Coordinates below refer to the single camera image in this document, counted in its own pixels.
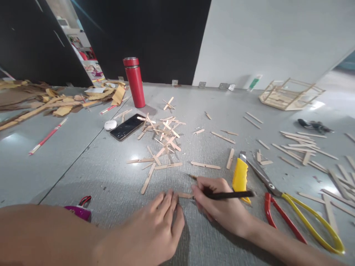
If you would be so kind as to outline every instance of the forearm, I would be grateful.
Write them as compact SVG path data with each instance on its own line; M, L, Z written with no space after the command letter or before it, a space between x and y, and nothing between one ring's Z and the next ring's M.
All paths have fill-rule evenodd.
M245 238L287 265L343 265L316 248L286 236L255 217L252 217L250 227L250 233Z

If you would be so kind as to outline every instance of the black phone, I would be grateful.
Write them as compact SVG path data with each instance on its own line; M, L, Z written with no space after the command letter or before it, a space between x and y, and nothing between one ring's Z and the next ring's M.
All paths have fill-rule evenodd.
M144 123L144 121L139 120L137 118L138 116L145 118L140 114L135 114L131 118L127 119L127 121L124 121L122 124L120 124L118 127L112 129L110 131L110 134L114 136L117 140L123 141L126 137L136 131Z

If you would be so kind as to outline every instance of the yellow utility knife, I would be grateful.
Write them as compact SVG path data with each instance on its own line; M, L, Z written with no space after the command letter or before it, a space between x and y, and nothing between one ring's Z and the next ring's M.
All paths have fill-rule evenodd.
M246 152L241 151L239 153L239 158L237 159L236 169L234 171L232 187L235 192L246 191L247 190L247 157ZM251 204L249 198L241 198L246 203Z

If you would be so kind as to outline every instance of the floor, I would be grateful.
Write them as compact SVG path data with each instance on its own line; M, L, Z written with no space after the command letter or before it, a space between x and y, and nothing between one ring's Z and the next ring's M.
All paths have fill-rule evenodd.
M85 195L92 195L89 208L92 210L92 223L99 227L110 228L124 221L133 211L138 210L152 200L161 190L173 188L178 192L190 192L194 183L187 175L205 175L209 177L224 177L232 181L236 158L240 151L247 151L251 157L256 149L261 149L264 158L274 163L264 167L274 185L281 191L286 191L298 198L325 217L324 206L318 202L303 198L297 192L303 192L320 198L320 189L326 188L338 194L331 178L323 172L311 167L294 168L280 160L279 156L298 163L287 154L277 150L271 144L290 144L291 140L284 138L279 130L296 133L305 131L296 122L298 118L306 120L321 120L336 132L327 139L317 139L318 146L339 160L334 160L322 154L313 160L332 168L339 175L336 164L342 164L346 171L352 171L345 155L355 158L353 143L344 133L355 135L355 123L352 118L327 105L318 108L307 108L300 112L282 112L263 105L258 99L260 91L249 93L245 90L222 91L218 88L198 89L191 86L179 88L164 84L144 84L146 106L135 109L130 97L121 106L104 115L100 111L109 106L98 105L69 114L68 121L51 137L36 154L28 156L30 151L42 138L54 128L62 118L37 115L20 125L4 130L0 135L0 207L35 203L50 205L76 205ZM68 88L65 95L80 93L78 88ZM174 96L172 105L176 110L163 111L165 103ZM147 132L142 139L137 137L141 129L129 136L125 141L118 142L109 132L103 129L105 121L112 119L124 110L133 109L135 113L146 114L154 120L174 115L186 125L177 127L180 138L177 144L181 152L162 155L159 159L163 165L182 162L176 168L155 170L144 195L141 188L147 178L149 168L142 170L147 163L126 164L126 161L150 156L147 146L154 153L161 149L161 144L154 139L153 132ZM209 120L205 112L212 117ZM258 129L246 119L245 112L250 112L264 124ZM0 120L13 113L0 114ZM192 133L205 129L204 132ZM221 130L238 133L239 136L227 135ZM220 139L211 132L217 132L236 141L231 144ZM270 150L265 149L257 141L261 139ZM236 150L232 168L226 169L230 149ZM220 170L202 168L191 165L191 161L213 164ZM256 217L266 221L264 214L265 187L252 171L248 173L248 188L254 190L257 197L252 199L252 206L246 208ZM325 251L306 230L294 214L290 205L284 200L278 203L290 216L310 245ZM176 255L167 265L279 265L280 262L263 250L238 239L216 224L210 224L200 214L194 201L181 199L186 226L184 228ZM336 256L350 265L355 264L354 217L340 209L333 208L339 236L347 252L345 256ZM273 217L279 230L294 237L280 215L273 209ZM307 215L310 222L328 239L319 223Z
M334 69L317 86L326 90L318 101L355 118L355 71Z

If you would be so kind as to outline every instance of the wooden frame structure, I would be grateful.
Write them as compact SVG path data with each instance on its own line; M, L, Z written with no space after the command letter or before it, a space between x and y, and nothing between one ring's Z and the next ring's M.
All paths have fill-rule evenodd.
M291 83L306 87L305 90L296 92L290 90ZM260 101L283 111L302 110L314 99L322 95L325 90L317 87L315 83L288 78L283 81L271 81L264 92L259 96Z

